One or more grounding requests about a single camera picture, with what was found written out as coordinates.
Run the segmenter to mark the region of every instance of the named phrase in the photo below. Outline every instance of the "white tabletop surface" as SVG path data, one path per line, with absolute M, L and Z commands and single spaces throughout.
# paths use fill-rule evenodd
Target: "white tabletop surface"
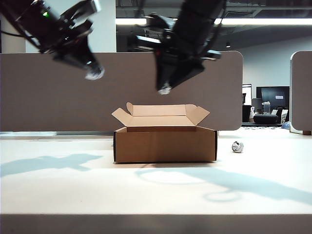
M 312 214 L 312 137 L 285 129 L 222 131 L 208 164 L 115 165 L 105 136 L 0 143 L 2 214 Z

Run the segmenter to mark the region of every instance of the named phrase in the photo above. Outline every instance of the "green led light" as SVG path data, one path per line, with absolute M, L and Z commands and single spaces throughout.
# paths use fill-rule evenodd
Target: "green led light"
M 50 15 L 49 15 L 49 12 L 44 12 L 43 14 L 42 14 L 44 17 L 50 17 Z

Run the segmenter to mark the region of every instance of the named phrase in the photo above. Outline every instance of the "ceiling light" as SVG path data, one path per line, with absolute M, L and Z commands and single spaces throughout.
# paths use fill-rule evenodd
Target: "ceiling light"
M 139 24 L 139 25 L 144 25 L 146 24 L 146 19 L 142 18 L 118 18 L 116 19 L 116 24 L 118 25 L 134 25 L 134 24 Z
M 216 19 L 215 24 L 219 24 L 221 19 Z M 143 18 L 118 18 L 116 19 L 118 25 L 144 25 L 146 19 Z M 312 25 L 312 19 L 255 19 L 255 18 L 239 18 L 239 19 L 223 19 L 224 25 Z
M 221 19 L 216 19 L 215 24 L 219 24 Z M 312 25 L 312 19 L 223 19 L 224 25 Z

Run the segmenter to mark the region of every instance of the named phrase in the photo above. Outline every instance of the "cable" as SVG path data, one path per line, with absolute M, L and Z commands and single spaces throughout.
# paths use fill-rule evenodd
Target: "cable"
M 13 37 L 19 37 L 19 38 L 23 38 L 24 37 L 24 36 L 22 36 L 20 34 L 8 33 L 8 32 L 5 32 L 3 30 L 1 30 L 1 33 L 6 34 L 6 35 L 10 35 L 10 36 L 13 36 Z

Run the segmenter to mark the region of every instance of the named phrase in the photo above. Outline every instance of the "ceiling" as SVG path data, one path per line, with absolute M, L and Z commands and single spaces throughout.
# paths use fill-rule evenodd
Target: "ceiling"
M 139 3 L 140 0 L 116 0 L 117 18 L 133 18 Z M 176 18 L 182 3 L 183 0 L 146 0 L 140 15 L 156 12 Z M 227 0 L 225 18 L 312 18 L 312 0 Z M 135 26 L 117 26 L 119 41 L 130 34 L 157 38 L 155 33 Z M 214 49 L 226 50 L 226 42 L 233 50 L 306 36 L 312 36 L 310 26 L 223 26 Z

